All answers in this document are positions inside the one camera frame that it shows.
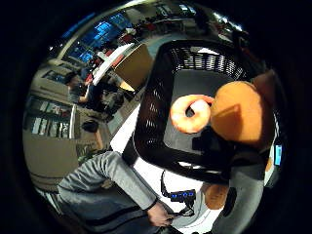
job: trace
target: white desk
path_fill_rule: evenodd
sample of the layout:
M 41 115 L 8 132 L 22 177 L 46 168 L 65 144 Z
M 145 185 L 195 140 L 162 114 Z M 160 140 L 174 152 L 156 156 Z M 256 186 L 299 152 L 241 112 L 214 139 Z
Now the white desk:
M 106 71 L 110 68 L 111 64 L 122 54 L 128 51 L 135 43 L 130 43 L 125 46 L 118 47 L 104 63 L 100 65 L 97 71 L 94 72 L 94 85 L 97 85 L 99 80 L 105 75 Z

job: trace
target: desk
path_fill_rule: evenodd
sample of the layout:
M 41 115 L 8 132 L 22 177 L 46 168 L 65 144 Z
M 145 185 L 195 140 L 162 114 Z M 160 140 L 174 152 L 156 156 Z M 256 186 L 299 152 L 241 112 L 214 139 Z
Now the desk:
M 94 72 L 94 85 L 97 85 L 99 80 L 105 75 L 106 71 L 110 68 L 114 60 L 119 56 L 128 51 L 135 43 L 127 44 L 121 47 L 118 47 L 108 58 L 107 60 L 100 65 L 97 71 Z
M 127 118 L 117 134 L 111 140 L 110 145 L 113 150 L 119 151 L 120 153 L 124 151 L 126 144 L 135 129 L 138 111 L 139 106 Z M 163 169 L 151 165 L 139 157 L 134 164 L 134 168 L 156 194 L 158 194 L 160 200 L 166 203 L 172 210 L 174 210 L 174 212 L 179 212 L 185 207 L 184 204 L 171 202 L 169 198 L 166 198 L 161 194 L 160 177 Z M 194 204 L 195 215 L 192 217 L 181 216 L 175 218 L 173 227 L 185 234 L 191 234 L 198 230 L 203 230 L 203 232 L 204 230 L 209 231 L 221 210 L 211 211 L 207 209 L 205 205 L 205 197 L 202 196 L 200 192 L 203 182 L 171 172 L 166 172 L 164 182 L 169 192 L 187 189 L 195 189 L 197 192 L 197 198 Z

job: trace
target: chair backrest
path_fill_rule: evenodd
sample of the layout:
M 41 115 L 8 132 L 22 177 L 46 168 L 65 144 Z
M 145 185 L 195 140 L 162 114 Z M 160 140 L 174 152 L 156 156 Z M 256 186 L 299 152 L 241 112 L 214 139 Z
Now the chair backrest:
M 124 58 L 124 55 L 120 55 L 116 60 L 111 64 L 112 67 L 116 67 L 118 63 Z
M 113 52 L 114 52 L 113 50 L 108 50 L 108 51 L 105 53 L 105 55 L 109 57 Z
M 153 64 L 145 44 L 139 45 L 115 67 L 115 72 L 137 90 L 147 78 Z

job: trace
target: window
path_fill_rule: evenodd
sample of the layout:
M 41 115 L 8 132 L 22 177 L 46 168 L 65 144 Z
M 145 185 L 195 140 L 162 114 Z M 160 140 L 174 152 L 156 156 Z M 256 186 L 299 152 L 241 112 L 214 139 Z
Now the window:
M 163 15 L 163 16 L 167 16 L 168 14 L 167 14 L 167 12 L 166 12 L 166 10 L 163 8 L 163 7 L 157 7 L 157 9 L 160 11 L 160 13 Z
M 72 25 L 65 33 L 61 35 L 61 38 L 68 38 L 80 25 L 82 25 L 87 20 L 91 19 L 96 13 L 91 13 L 78 21 L 76 24 Z
M 54 72 L 53 70 L 47 72 L 42 78 L 47 78 L 49 80 L 57 81 L 64 84 L 64 76 Z
M 121 30 L 125 29 L 126 27 L 132 27 L 131 22 L 120 13 L 110 17 L 109 22 L 116 25 Z
M 23 128 L 35 135 L 69 138 L 71 106 L 30 96 L 24 111 Z
M 196 14 L 196 11 L 195 11 L 194 8 L 192 8 L 192 7 L 190 7 L 190 6 L 187 6 L 187 7 L 188 7 L 188 9 L 191 11 L 191 13 Z
M 184 13 L 188 12 L 188 8 L 185 5 L 180 4 L 179 7 L 183 10 Z
M 68 55 L 87 62 L 92 58 L 95 47 L 101 47 L 105 42 L 112 41 L 120 34 L 119 27 L 105 20 L 100 21 L 80 39 L 80 43 Z
M 172 14 L 172 13 L 173 13 L 172 10 L 171 10 L 167 5 L 163 5 L 162 7 L 165 9 L 165 11 L 166 11 L 168 14 Z

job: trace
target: wall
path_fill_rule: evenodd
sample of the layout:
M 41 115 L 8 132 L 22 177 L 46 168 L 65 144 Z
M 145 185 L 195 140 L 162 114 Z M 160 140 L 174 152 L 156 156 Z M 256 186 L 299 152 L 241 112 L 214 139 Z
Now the wall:
M 136 6 L 136 9 L 138 9 L 144 17 L 155 17 L 156 16 L 156 8 L 152 4 L 142 4 Z
M 138 20 L 145 19 L 145 15 L 136 8 L 131 8 L 131 9 L 126 10 L 126 15 L 131 21 L 131 23 L 134 23 L 134 24 L 138 23 Z
M 33 183 L 43 190 L 57 191 L 60 180 L 78 167 L 75 140 L 39 136 L 28 131 L 22 131 L 22 138 Z
M 161 1 L 164 5 L 167 5 L 174 14 L 182 14 L 183 10 L 180 8 L 178 3 L 173 2 L 172 0 L 162 0 Z

